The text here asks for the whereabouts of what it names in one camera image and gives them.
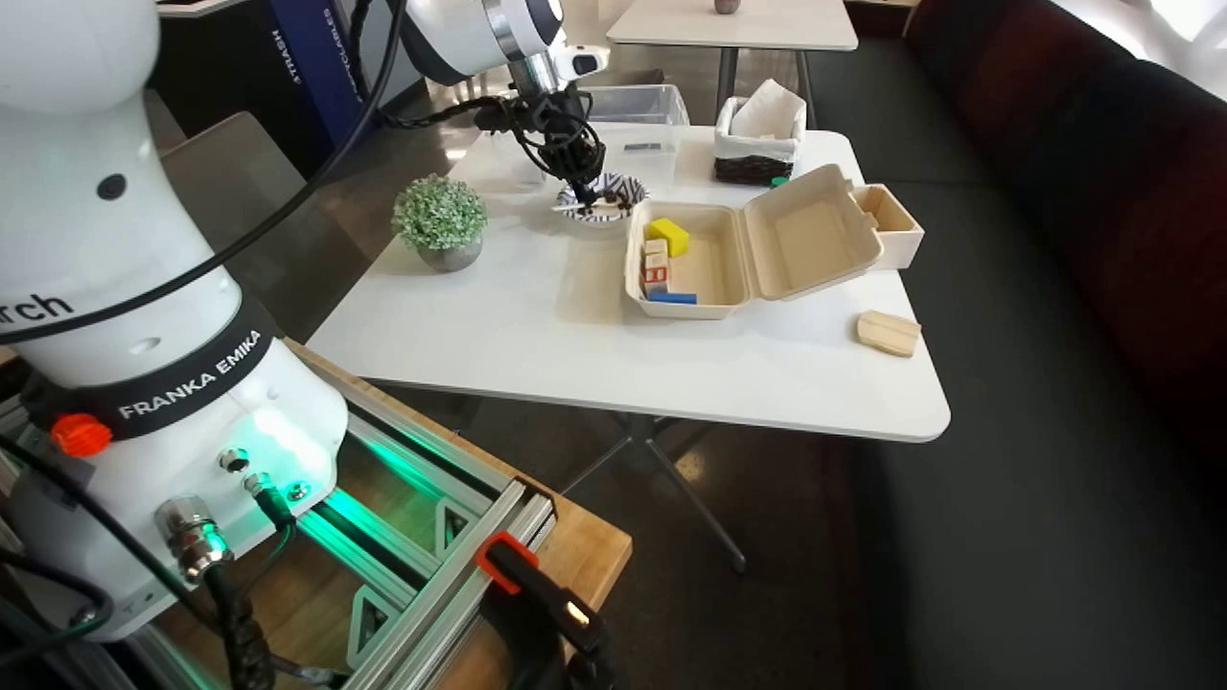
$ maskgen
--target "succulent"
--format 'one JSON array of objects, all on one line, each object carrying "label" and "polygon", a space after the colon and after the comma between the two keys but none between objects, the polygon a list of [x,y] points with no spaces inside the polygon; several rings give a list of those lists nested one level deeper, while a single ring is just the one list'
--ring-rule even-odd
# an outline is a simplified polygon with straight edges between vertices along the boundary
[{"label": "succulent", "polygon": [[448,252],[480,243],[486,202],[458,182],[419,177],[394,197],[389,229],[422,248]]}]

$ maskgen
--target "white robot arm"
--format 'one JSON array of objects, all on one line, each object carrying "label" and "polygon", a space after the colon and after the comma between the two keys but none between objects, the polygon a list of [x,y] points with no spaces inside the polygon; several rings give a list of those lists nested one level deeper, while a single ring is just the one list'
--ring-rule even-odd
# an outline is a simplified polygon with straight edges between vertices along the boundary
[{"label": "white robot arm", "polygon": [[[433,80],[512,65],[529,122],[576,141],[548,65],[557,0],[407,0],[407,53]],[[3,0],[0,9],[0,347],[42,379],[38,425],[20,440],[74,477],[157,560],[183,504],[203,508],[241,556],[273,524],[261,486],[292,486],[302,515],[336,482],[345,398],[275,336],[241,317],[241,287],[214,267],[145,308],[91,317],[210,256],[171,197],[140,111],[157,57],[153,0]],[[586,150],[572,184],[592,182]],[[171,597],[80,508],[22,473],[8,520],[22,548],[107,589],[122,639]],[[80,601],[22,580],[33,605],[68,625]]]}]

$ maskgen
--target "potted plant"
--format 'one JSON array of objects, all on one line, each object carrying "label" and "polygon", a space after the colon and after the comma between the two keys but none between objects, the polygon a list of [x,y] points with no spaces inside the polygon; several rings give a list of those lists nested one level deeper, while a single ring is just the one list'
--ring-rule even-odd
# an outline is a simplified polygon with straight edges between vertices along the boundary
[{"label": "potted plant", "polygon": [[458,182],[419,177],[394,197],[389,229],[438,272],[456,272],[483,252],[486,202]]}]

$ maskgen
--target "small pot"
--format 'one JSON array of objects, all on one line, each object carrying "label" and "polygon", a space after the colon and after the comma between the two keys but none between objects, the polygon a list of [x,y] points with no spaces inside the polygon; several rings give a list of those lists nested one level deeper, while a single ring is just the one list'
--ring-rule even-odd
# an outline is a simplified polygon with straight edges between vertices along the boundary
[{"label": "small pot", "polygon": [[456,248],[426,248],[426,244],[415,244],[415,248],[428,267],[458,272],[463,265],[472,265],[483,252],[483,243],[476,238],[472,244],[456,244]]}]

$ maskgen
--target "paper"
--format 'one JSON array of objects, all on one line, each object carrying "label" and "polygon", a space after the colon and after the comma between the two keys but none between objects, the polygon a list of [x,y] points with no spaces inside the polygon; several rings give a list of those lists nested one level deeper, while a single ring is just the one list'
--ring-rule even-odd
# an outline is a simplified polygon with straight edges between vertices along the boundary
[{"label": "paper", "polygon": [[733,117],[734,137],[792,137],[798,117],[806,101],[780,87],[777,80],[762,80]]}]

